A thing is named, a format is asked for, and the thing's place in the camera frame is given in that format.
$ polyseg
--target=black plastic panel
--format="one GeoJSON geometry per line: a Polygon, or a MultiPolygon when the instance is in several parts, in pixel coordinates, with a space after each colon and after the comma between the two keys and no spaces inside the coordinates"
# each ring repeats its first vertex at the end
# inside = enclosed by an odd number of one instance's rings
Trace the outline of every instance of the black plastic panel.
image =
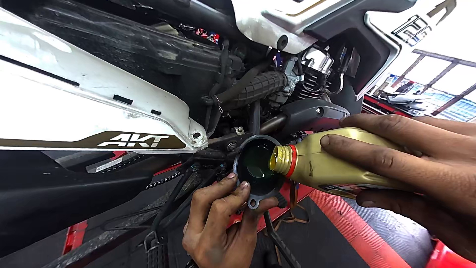
{"type": "Polygon", "coordinates": [[[152,173],[68,171],[40,151],[0,151],[0,257],[131,200],[152,173]]]}
{"type": "Polygon", "coordinates": [[[390,55],[390,48],[365,25],[367,11],[402,12],[417,0],[354,0],[304,29],[320,41],[339,39],[348,42],[359,53],[359,68],[352,81],[356,93],[382,68],[390,55]]]}

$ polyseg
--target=sticker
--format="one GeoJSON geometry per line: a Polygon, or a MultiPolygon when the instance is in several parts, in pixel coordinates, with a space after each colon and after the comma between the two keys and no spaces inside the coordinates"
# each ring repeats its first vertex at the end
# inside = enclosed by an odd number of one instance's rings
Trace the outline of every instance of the sticker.
{"type": "Polygon", "coordinates": [[[425,38],[431,31],[431,27],[420,16],[415,15],[408,19],[400,27],[393,30],[392,34],[413,47],[425,38]]]}
{"type": "Polygon", "coordinates": [[[120,162],[122,162],[122,157],[114,159],[111,162],[107,162],[104,165],[100,165],[96,168],[96,173],[99,172],[99,171],[105,170],[106,168],[111,167],[115,164],[119,164],[120,162]]]}

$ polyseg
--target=ribbed rubber hose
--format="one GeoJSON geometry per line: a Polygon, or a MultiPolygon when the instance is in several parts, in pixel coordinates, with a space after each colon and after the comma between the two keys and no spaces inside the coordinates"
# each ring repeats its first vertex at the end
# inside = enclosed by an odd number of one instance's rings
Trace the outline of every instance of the ribbed rubber hose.
{"type": "Polygon", "coordinates": [[[282,90],[286,86],[286,75],[282,72],[265,72],[251,82],[228,102],[222,103],[224,111],[237,109],[253,103],[267,95],[282,90]]]}

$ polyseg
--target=gold oil bottle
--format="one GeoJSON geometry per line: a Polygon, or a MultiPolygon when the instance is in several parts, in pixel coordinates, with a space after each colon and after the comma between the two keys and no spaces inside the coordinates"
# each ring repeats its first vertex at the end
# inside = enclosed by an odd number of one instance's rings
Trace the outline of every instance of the gold oil bottle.
{"type": "Polygon", "coordinates": [[[376,175],[326,153],[321,149],[320,140],[328,134],[401,150],[398,145],[375,134],[360,128],[345,127],[314,133],[297,145],[276,146],[269,168],[293,181],[350,198],[371,188],[411,190],[406,184],[376,175]]]}

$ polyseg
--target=human hand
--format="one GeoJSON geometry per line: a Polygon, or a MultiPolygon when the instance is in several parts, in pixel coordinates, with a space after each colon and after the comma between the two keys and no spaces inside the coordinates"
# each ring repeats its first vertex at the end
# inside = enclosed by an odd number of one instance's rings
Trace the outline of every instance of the human hand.
{"type": "Polygon", "coordinates": [[[246,205],[250,193],[248,182],[233,191],[236,184],[237,177],[230,173],[217,184],[193,193],[182,245],[200,268],[248,268],[258,220],[263,212],[278,205],[278,199],[270,197],[261,200],[255,210],[246,206],[241,222],[227,229],[230,216],[246,205]]]}
{"type": "Polygon", "coordinates": [[[375,174],[419,189],[367,190],[357,195],[364,207],[402,214],[428,229],[450,249],[476,262],[476,124],[431,117],[356,114],[342,127],[359,127],[387,138],[409,152],[326,135],[329,154],[375,174]]]}

